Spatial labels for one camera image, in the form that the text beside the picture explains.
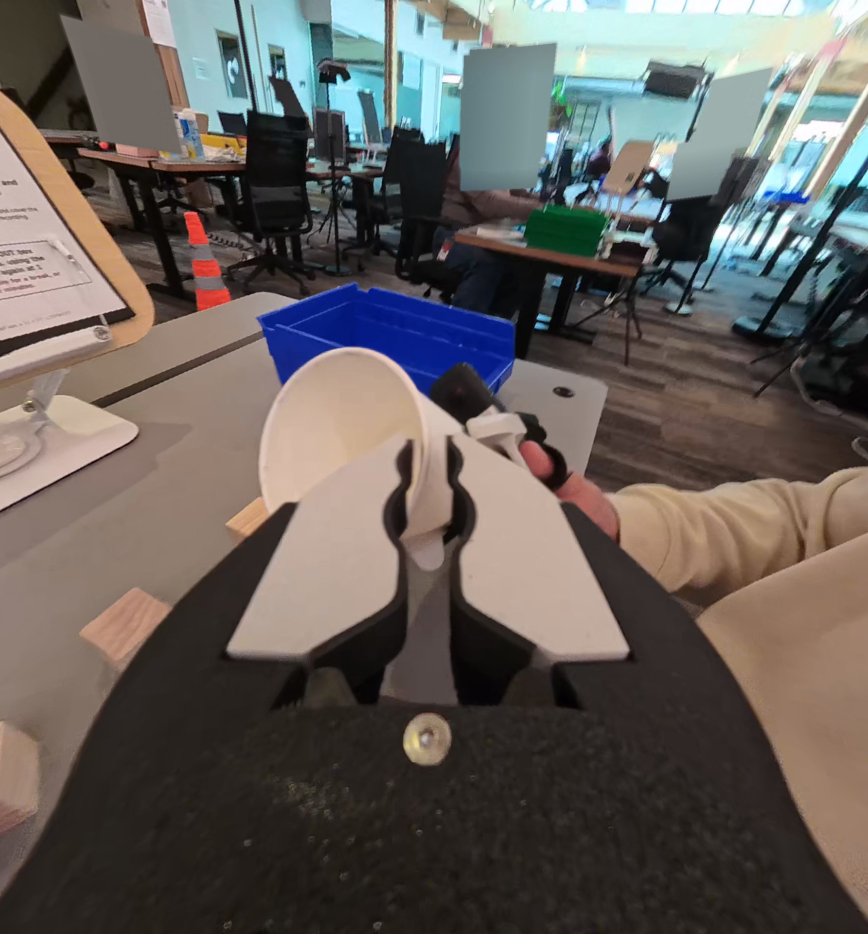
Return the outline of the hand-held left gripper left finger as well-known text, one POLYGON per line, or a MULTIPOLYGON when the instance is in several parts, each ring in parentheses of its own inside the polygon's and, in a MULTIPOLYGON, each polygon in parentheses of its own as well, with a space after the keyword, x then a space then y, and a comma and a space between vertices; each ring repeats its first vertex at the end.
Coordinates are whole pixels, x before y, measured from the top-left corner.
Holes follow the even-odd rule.
POLYGON ((288 521, 226 653, 339 670, 376 691, 407 636, 400 541, 412 441, 393 436, 324 478, 288 521))

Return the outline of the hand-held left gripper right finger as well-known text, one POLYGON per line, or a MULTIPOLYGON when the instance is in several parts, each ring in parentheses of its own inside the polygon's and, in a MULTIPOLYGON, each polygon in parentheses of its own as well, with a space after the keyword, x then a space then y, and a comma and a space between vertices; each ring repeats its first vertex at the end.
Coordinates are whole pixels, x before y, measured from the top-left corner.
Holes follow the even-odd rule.
POLYGON ((498 702, 527 670, 618 663, 628 641, 592 569, 583 527, 525 464, 449 440, 456 548, 450 651, 458 698, 498 702))

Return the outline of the blue plastic bin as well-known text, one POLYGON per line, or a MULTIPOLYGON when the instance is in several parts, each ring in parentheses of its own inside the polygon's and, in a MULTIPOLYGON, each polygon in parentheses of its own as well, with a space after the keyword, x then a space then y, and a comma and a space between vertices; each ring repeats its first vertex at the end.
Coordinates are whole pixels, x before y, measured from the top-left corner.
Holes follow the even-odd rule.
POLYGON ((355 283, 270 310, 258 322, 282 383, 323 353, 359 347, 397 363, 423 394, 459 363, 497 393, 515 360, 510 321, 355 283))

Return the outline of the white paper cup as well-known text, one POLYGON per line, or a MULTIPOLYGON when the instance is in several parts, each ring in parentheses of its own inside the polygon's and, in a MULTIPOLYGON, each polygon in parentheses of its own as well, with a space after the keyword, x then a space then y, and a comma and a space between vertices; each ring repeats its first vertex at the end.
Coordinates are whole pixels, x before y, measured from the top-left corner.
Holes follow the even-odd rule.
POLYGON ((448 441, 462 430, 392 359, 362 347, 325 352, 283 384, 266 417, 258 455, 264 507, 273 514, 299 503, 351 461, 406 438, 412 461, 401 537, 418 567, 436 570, 452 520, 448 441))

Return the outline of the person's right forearm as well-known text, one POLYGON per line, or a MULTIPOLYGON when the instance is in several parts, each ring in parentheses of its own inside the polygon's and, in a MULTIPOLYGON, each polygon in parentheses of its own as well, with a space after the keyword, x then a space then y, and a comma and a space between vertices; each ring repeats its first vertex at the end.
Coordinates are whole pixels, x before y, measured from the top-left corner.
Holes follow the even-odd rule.
POLYGON ((816 484, 632 485, 609 502, 622 550, 665 590, 718 599, 868 534, 868 466, 816 484))

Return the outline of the person's right hand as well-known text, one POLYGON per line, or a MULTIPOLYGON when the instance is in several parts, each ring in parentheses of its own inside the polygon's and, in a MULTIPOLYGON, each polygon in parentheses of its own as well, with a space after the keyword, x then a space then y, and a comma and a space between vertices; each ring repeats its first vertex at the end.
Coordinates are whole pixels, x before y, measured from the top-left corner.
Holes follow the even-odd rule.
POLYGON ((620 520, 617 511, 596 484, 570 471, 564 456, 550 446, 525 440, 521 442, 519 450, 533 476, 562 503, 579 508, 612 541, 619 541, 620 520))

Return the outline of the light wooden cube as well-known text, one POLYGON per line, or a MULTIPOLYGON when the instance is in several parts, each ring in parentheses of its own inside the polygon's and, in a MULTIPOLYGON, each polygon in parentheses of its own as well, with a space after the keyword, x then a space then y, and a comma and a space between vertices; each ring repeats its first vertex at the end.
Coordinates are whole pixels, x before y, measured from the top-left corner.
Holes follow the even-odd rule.
POLYGON ((0 721, 0 838, 36 814, 40 784, 39 743, 0 721))
POLYGON ((226 528, 233 543, 239 544, 252 536, 268 518, 268 509, 260 496, 228 520, 226 528))
POLYGON ((113 671, 122 672, 169 613, 169 603, 133 588, 86 624, 79 636, 113 671))

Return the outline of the wooden top desk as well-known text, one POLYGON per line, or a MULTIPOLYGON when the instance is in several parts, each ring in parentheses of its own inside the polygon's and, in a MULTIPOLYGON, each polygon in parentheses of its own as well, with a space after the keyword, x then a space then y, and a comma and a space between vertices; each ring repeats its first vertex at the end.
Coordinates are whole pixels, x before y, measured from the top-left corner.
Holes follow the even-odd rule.
POLYGON ((194 288, 184 285, 193 279, 193 274, 183 273, 177 263, 155 192, 163 180, 235 179, 245 172, 245 163, 136 157, 82 146, 77 148, 77 154, 103 164, 117 177, 130 214, 138 220, 137 229, 150 235, 159 255, 163 280, 149 283, 149 292, 155 297, 193 303, 194 288))
POLYGON ((567 324, 567 304, 575 289, 573 285, 569 285, 565 290, 566 296, 557 300, 549 325, 549 333, 580 344, 591 344, 593 336, 583 328, 583 325, 600 317, 607 311, 615 312, 621 306, 624 309, 623 317, 625 319, 623 360, 625 366, 630 364, 633 339, 641 340, 643 337, 637 310, 638 281, 643 272, 642 263, 585 258, 566 253, 531 249, 522 240, 483 236, 478 232, 477 228, 465 228, 457 232, 454 241, 456 244, 507 256, 523 265, 521 273, 523 292, 514 334, 516 359, 526 359, 528 357, 548 274, 560 274, 565 278, 580 278, 582 274, 603 274, 618 279, 619 288, 611 296, 611 301, 589 312, 584 319, 574 325, 567 324))

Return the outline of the green plastic bin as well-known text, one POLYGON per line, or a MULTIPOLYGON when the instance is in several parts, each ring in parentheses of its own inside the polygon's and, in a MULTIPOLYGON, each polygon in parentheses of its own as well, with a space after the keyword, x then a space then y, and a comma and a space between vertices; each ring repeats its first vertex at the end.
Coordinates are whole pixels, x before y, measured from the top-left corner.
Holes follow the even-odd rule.
POLYGON ((528 217, 523 239, 531 249, 594 258, 611 222, 591 208, 546 204, 528 217))

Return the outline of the black office chair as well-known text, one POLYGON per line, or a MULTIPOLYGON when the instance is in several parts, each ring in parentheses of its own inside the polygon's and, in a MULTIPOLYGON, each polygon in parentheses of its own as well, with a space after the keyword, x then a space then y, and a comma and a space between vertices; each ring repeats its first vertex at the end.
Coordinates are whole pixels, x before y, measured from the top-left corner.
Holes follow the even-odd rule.
POLYGON ((258 253, 227 267, 225 279, 232 281, 236 273, 249 270, 242 283, 248 294, 259 275, 280 273, 296 283, 300 297, 307 297, 310 291, 302 276, 313 279, 314 273, 287 252, 288 242, 300 247, 301 238, 312 230, 307 123, 251 110, 246 130, 241 197, 230 210, 230 220, 237 234, 258 246, 258 253))
POLYGON ((411 133, 393 138, 388 165, 393 168, 400 197, 400 234, 395 253, 395 274, 415 286, 425 286, 425 297, 434 290, 449 302, 459 284, 459 274, 440 259, 435 244, 444 233, 449 248, 453 229, 442 215, 447 181, 447 151, 443 143, 427 144, 411 133))
POLYGON ((663 310, 682 317, 692 313, 695 278, 708 259, 723 218, 743 201, 755 175, 761 172, 759 164, 756 157, 735 156, 716 194, 670 203, 666 218, 651 231, 656 252, 643 274, 649 282, 642 295, 671 281, 681 286, 681 295, 663 310))

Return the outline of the black tripod stand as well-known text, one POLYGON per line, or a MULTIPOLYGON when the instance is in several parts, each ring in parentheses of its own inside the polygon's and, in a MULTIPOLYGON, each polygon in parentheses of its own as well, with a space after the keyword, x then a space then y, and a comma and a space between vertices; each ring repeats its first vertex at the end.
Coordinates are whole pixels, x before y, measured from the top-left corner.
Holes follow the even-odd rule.
POLYGON ((350 81, 348 66, 332 57, 324 57, 316 66, 318 83, 324 90, 324 106, 315 116, 315 140, 321 142, 323 155, 319 156, 327 164, 330 174, 330 204, 326 218, 328 239, 333 246, 333 260, 324 267, 327 275, 342 277, 351 275, 350 268, 343 264, 342 245, 339 236, 340 195, 339 182, 347 168, 347 143, 344 139, 345 116, 335 111, 331 105, 331 88, 339 83, 350 81))

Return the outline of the orange traffic cone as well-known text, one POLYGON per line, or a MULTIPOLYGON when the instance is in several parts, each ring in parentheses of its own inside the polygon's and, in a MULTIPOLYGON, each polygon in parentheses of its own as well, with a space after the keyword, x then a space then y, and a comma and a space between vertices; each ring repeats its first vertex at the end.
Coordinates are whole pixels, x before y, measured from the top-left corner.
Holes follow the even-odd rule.
POLYGON ((201 217, 197 212, 188 211, 183 214, 183 220, 191 249, 196 309, 204 312, 229 303, 230 292, 201 217))

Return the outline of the white board stand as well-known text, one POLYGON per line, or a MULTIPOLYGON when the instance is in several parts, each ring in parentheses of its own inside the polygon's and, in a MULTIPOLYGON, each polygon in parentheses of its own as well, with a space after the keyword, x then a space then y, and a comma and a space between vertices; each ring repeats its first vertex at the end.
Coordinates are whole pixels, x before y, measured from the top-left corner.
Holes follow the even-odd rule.
POLYGON ((0 412, 0 512, 138 437, 135 423, 59 393, 69 363, 113 345, 111 328, 101 323, 0 357, 0 384, 42 371, 20 405, 0 412))

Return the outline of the wooden board with instruction sheet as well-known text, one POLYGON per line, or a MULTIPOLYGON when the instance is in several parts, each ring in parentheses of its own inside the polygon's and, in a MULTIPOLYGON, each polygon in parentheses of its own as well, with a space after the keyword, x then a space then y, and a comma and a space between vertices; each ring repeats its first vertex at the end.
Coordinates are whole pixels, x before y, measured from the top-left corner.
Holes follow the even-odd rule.
POLYGON ((0 91, 0 385, 136 344, 155 317, 43 134, 0 91))

